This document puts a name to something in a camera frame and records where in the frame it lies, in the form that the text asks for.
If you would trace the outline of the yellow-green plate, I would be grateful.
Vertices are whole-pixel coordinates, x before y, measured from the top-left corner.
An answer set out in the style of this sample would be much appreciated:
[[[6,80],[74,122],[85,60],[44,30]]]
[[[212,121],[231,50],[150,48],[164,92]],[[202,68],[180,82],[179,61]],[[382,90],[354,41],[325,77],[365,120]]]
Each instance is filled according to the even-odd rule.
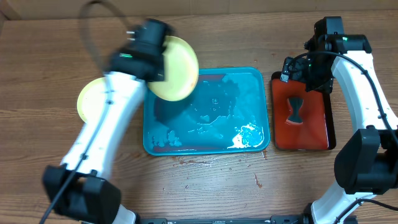
[[[188,97],[198,82],[199,64],[195,51],[183,39],[167,36],[164,56],[164,81],[148,83],[149,90],[166,101]]]
[[[89,82],[80,92],[76,108],[85,122],[97,121],[102,115],[106,101],[105,77]]]

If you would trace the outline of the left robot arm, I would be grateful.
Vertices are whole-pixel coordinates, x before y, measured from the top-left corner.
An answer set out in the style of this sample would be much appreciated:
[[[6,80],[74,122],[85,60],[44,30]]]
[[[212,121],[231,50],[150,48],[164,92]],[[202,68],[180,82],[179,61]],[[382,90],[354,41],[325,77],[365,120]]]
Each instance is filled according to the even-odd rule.
[[[136,223],[137,215],[121,203],[121,191],[109,182],[114,158],[128,124],[140,106],[147,83],[164,80],[168,24],[146,19],[130,31],[132,39],[102,67],[103,107],[87,121],[59,166],[47,166],[42,182],[51,212],[82,223]]]

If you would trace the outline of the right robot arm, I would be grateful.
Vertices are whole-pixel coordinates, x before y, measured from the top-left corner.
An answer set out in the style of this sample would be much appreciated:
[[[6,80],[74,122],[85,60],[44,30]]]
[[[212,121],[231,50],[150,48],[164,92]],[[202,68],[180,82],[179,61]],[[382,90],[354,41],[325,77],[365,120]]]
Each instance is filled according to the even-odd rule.
[[[378,82],[365,35],[344,32],[340,16],[314,25],[305,52],[284,61],[284,83],[301,82],[306,91],[329,94],[338,82],[353,135],[335,157],[335,181],[291,223],[356,223],[353,212],[397,187],[397,116]]]

